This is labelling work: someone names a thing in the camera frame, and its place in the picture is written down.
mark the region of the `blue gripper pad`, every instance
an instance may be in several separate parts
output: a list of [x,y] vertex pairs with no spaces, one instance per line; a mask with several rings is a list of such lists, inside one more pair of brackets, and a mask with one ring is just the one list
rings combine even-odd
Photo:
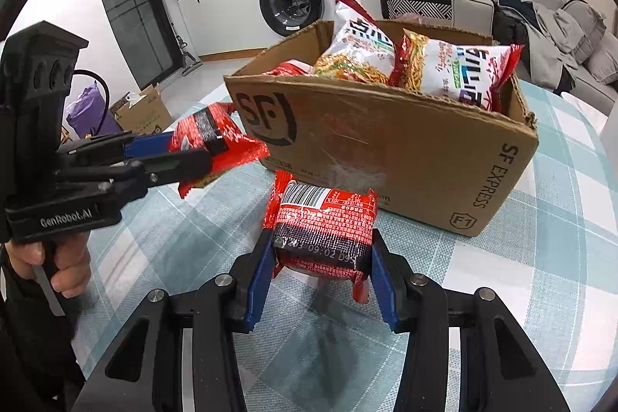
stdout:
[[268,289],[273,279],[274,250],[271,238],[268,239],[268,244],[264,247],[260,262],[247,290],[245,325],[249,331],[252,331],[255,324],[262,318]]
[[140,135],[124,148],[127,157],[147,157],[165,154],[168,151],[169,140],[173,131],[155,133],[152,135]]
[[378,306],[382,313],[382,320],[388,323],[394,332],[400,323],[400,318],[395,307],[395,290],[390,282],[388,272],[384,267],[382,256],[372,246],[372,284],[373,291],[378,300]]

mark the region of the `sofa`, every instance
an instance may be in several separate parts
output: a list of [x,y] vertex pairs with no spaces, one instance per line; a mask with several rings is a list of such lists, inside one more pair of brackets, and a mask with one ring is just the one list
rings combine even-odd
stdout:
[[[588,103],[598,111],[609,116],[618,98],[618,81],[611,84],[603,84],[590,73],[588,59],[599,57],[595,54],[605,51],[602,44],[606,31],[610,33],[607,39],[612,37],[611,31],[605,27],[604,15],[598,17],[595,11],[581,0],[531,0],[544,5],[550,10],[564,9],[573,16],[586,34],[585,41],[578,48],[582,55],[576,56],[579,66],[571,71],[571,77],[575,81],[575,87],[571,94]],[[494,5],[490,0],[452,0],[452,24],[455,27],[481,31],[483,34],[491,34],[490,19],[493,19]],[[517,75],[521,80],[531,82],[530,74],[524,65],[517,68]]]

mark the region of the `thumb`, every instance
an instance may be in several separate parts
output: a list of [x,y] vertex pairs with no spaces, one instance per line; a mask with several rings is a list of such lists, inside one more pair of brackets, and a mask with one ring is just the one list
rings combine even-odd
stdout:
[[41,266],[45,261],[45,248],[41,242],[29,244],[6,244],[10,265],[18,276],[25,280],[32,280],[35,274],[32,266]]

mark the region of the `small cardboard box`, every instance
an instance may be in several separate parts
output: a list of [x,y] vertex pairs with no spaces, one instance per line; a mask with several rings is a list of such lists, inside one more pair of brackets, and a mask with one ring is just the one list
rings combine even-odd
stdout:
[[143,98],[133,107],[125,103],[114,113],[115,120],[124,131],[133,133],[159,133],[168,128],[174,120],[165,108],[159,90],[154,86],[148,86],[140,92]]
[[[452,44],[492,44],[452,27],[378,26],[395,42],[405,27]],[[501,90],[502,115],[375,84],[260,75],[289,59],[315,63],[332,34],[332,22],[318,21],[225,77],[246,131],[268,143],[263,165],[323,187],[372,188],[381,208],[477,236],[539,144],[517,77]]]

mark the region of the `gray sofa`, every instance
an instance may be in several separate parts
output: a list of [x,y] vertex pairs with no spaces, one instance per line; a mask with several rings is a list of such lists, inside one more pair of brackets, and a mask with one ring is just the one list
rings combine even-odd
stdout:
[[[532,0],[543,4],[551,10],[562,9],[565,6],[566,0]],[[493,17],[494,7],[490,0],[452,0],[452,23],[453,26],[480,32],[482,34],[491,35],[491,20]],[[582,26],[586,33],[587,48],[581,48],[586,51],[582,58],[578,58],[579,67],[576,71],[571,72],[576,83],[572,94],[589,103],[597,110],[605,115],[610,115],[614,106],[614,102],[618,98],[618,82],[611,85],[599,83],[586,69],[585,60],[596,50],[599,50],[601,39],[605,32],[603,18],[589,19],[586,15],[588,6],[585,3],[573,3],[565,8],[576,21]],[[523,65],[517,69],[517,74],[524,81],[531,81],[530,75]]]

